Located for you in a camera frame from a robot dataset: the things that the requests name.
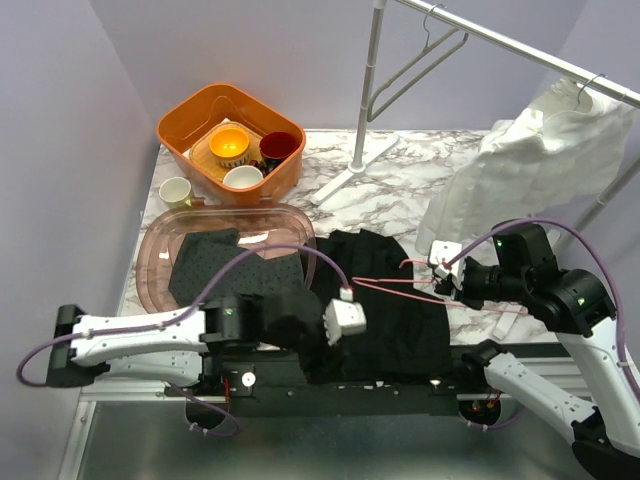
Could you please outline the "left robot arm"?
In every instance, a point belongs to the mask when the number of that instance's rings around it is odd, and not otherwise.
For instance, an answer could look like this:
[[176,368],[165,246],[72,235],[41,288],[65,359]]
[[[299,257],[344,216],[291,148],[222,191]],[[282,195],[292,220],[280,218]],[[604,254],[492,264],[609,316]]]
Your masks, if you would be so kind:
[[77,388],[103,375],[158,378],[214,393],[220,368],[207,360],[192,366],[170,359],[164,366],[140,366],[135,357],[169,352],[221,355],[251,351],[261,344],[296,352],[332,346],[348,326],[361,322],[351,294],[321,304],[308,290],[256,296],[231,295],[195,308],[128,317],[89,315],[76,305],[59,308],[45,384]]

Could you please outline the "pink wire hanger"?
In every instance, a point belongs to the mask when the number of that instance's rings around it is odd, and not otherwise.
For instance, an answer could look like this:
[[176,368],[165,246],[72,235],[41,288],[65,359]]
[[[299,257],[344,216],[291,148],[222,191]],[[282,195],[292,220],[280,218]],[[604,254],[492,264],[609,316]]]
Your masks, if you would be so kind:
[[[368,277],[358,277],[354,276],[352,278],[352,283],[354,285],[359,285],[364,288],[380,291],[386,294],[391,294],[395,296],[400,296],[412,300],[423,301],[426,303],[443,305],[445,307],[453,307],[453,308],[463,308],[469,309],[469,306],[464,305],[461,302],[454,300],[445,300],[444,298],[435,296],[434,298],[427,297],[426,292],[419,291],[418,294],[411,294],[401,290],[394,290],[391,288],[385,287],[385,284],[431,284],[434,283],[435,279],[432,277],[429,280],[408,280],[408,279],[395,279],[395,278],[368,278]],[[500,307],[492,307],[492,306],[484,306],[480,308],[480,311],[491,312],[491,313],[500,313],[500,314],[515,314],[516,316],[526,316],[528,315],[528,311],[524,307],[511,307],[511,308],[500,308]]]

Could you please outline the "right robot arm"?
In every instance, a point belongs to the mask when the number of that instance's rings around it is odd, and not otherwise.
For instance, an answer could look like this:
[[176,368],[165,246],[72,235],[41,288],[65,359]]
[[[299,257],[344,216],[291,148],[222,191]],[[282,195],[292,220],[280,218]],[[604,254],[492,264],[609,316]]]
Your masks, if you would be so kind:
[[513,397],[565,438],[593,478],[638,478],[639,370],[622,338],[623,313],[612,279],[560,268],[544,228],[530,219],[503,222],[486,237],[497,254],[494,266],[471,258],[470,247],[433,241],[428,263],[446,294],[475,310],[487,301],[525,308],[555,334],[591,398],[554,385],[493,340],[463,355],[462,384]]

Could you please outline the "white skirt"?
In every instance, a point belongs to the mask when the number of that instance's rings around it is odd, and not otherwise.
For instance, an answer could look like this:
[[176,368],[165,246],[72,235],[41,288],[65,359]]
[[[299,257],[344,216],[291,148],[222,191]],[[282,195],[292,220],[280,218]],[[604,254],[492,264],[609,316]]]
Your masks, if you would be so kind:
[[470,163],[430,200],[417,251],[602,192],[618,174],[637,114],[591,88],[558,80],[516,118],[497,121]]

